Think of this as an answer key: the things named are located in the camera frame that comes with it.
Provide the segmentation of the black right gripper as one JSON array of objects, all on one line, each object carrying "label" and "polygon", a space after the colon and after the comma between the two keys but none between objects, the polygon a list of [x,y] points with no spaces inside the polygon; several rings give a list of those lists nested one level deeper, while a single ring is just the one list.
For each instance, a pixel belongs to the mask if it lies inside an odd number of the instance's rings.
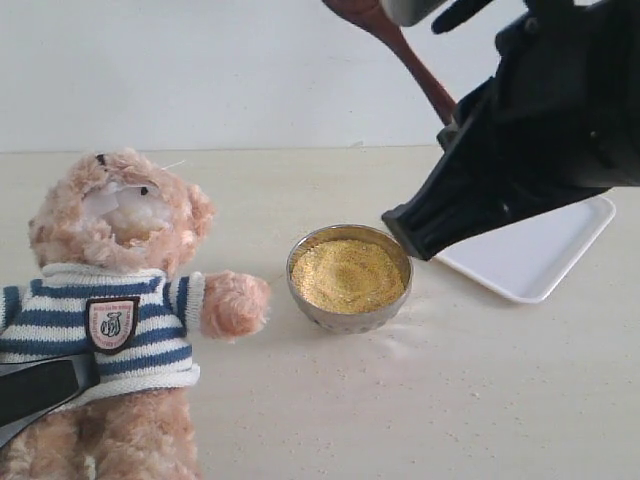
[{"label": "black right gripper", "polygon": [[383,223],[429,260],[468,238],[553,211],[560,197],[639,184],[639,4],[530,1],[496,39],[492,82],[437,135],[443,155]]}]

